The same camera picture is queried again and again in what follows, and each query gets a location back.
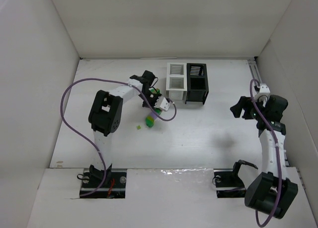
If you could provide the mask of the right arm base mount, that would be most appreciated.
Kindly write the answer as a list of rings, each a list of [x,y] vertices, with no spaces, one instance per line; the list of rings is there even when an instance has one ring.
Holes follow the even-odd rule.
[[[239,178],[239,170],[242,165],[247,165],[258,170],[258,167],[245,160],[238,160],[232,168],[214,169],[212,183],[216,187],[217,198],[244,198],[246,188]]]

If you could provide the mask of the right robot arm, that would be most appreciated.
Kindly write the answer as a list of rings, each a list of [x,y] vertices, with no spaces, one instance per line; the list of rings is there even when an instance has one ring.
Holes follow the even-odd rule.
[[[260,174],[247,188],[244,203],[258,212],[281,219],[298,193],[298,186],[290,180],[285,166],[284,140],[286,127],[280,122],[288,106],[287,99],[271,95],[253,102],[242,96],[230,108],[234,117],[257,121],[258,137],[262,148]]]

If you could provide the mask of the green rounded lego brick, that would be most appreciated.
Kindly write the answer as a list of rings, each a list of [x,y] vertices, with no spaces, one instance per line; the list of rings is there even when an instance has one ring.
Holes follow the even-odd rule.
[[[154,121],[146,120],[146,126],[152,128],[154,126]]]

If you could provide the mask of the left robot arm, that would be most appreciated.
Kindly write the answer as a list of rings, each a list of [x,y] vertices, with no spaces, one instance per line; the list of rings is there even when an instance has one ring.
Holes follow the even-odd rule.
[[[94,134],[94,142],[99,149],[98,155],[102,157],[101,163],[94,162],[89,172],[95,178],[105,179],[104,183],[111,180],[111,146],[110,136],[119,128],[124,103],[134,98],[141,97],[143,93],[150,103],[155,105],[156,99],[161,95],[156,90],[151,91],[151,86],[157,77],[150,71],[144,71],[141,76],[133,75],[127,82],[110,91],[99,90],[92,104],[88,121]]]

